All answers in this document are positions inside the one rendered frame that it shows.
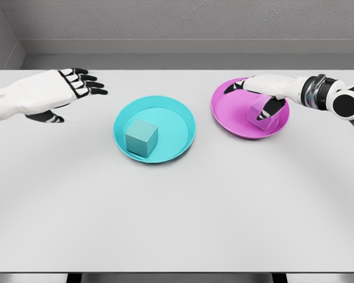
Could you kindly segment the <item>magenta plate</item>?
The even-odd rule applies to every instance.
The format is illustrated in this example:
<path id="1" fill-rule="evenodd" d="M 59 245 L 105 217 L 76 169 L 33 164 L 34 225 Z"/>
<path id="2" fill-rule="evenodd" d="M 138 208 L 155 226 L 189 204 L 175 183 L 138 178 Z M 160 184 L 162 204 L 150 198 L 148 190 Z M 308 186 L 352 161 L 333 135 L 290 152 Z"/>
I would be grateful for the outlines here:
<path id="1" fill-rule="evenodd" d="M 214 91 L 211 111 L 216 121 L 228 132 L 243 139 L 263 139 L 280 132 L 289 120 L 289 104 L 286 103 L 272 118 L 258 121 L 257 115 L 270 97 L 246 90 L 225 94 L 225 89 L 236 81 L 240 78 L 226 81 Z"/>

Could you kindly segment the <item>cyan block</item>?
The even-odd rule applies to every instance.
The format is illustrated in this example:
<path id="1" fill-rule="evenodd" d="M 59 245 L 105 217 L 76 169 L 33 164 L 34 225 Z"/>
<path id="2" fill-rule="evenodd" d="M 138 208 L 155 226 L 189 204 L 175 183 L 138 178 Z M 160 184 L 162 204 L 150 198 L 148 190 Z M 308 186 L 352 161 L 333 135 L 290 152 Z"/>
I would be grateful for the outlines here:
<path id="1" fill-rule="evenodd" d="M 149 157 L 158 143 L 158 126 L 136 119 L 125 132 L 125 141 L 129 152 Z"/>

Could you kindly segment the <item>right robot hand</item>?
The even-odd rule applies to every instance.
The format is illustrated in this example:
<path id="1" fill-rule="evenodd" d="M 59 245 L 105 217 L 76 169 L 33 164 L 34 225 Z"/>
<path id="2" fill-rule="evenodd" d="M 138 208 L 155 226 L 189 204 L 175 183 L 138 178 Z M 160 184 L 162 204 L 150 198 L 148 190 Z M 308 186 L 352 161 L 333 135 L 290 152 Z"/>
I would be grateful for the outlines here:
<path id="1" fill-rule="evenodd" d="M 263 120 L 277 114 L 286 104 L 286 99 L 282 91 L 282 80 L 282 76 L 277 75 L 255 75 L 232 83 L 225 89 L 224 94 L 231 93 L 235 90 L 246 90 L 256 94 L 270 96 L 271 98 L 265 104 L 262 113 L 257 117 L 258 120 Z"/>

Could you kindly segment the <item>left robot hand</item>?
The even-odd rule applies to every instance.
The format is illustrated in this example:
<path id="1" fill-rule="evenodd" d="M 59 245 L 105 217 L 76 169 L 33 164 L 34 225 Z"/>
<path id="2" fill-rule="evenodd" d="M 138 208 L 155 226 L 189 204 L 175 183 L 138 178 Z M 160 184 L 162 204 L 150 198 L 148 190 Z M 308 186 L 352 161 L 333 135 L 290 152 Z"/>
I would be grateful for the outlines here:
<path id="1" fill-rule="evenodd" d="M 42 123 L 63 123 L 53 112 L 89 95 L 107 95 L 104 84 L 82 68 L 49 70 L 14 83 L 15 109 Z"/>

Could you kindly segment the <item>cyan plate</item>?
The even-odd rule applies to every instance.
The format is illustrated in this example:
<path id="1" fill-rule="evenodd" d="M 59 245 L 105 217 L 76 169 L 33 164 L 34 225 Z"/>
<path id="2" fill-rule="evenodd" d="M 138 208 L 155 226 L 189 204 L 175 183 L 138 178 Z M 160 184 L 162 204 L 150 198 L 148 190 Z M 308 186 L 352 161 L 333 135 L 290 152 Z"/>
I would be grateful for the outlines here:
<path id="1" fill-rule="evenodd" d="M 185 153 L 195 138 L 195 118 L 178 100 L 147 96 L 125 106 L 113 125 L 118 148 L 143 163 L 163 163 Z"/>

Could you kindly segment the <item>magenta block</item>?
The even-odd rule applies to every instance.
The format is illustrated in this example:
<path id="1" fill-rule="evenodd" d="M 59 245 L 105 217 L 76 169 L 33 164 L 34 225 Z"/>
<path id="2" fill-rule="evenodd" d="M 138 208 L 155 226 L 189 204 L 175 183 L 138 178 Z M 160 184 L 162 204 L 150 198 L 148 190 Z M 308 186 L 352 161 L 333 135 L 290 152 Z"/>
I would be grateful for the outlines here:
<path id="1" fill-rule="evenodd" d="M 274 131 L 279 123 L 279 116 L 275 114 L 263 120 L 258 120 L 257 117 L 262 113 L 265 104 L 270 99 L 270 96 L 259 96 L 250 106 L 247 120 L 256 128 L 263 130 L 266 133 Z"/>

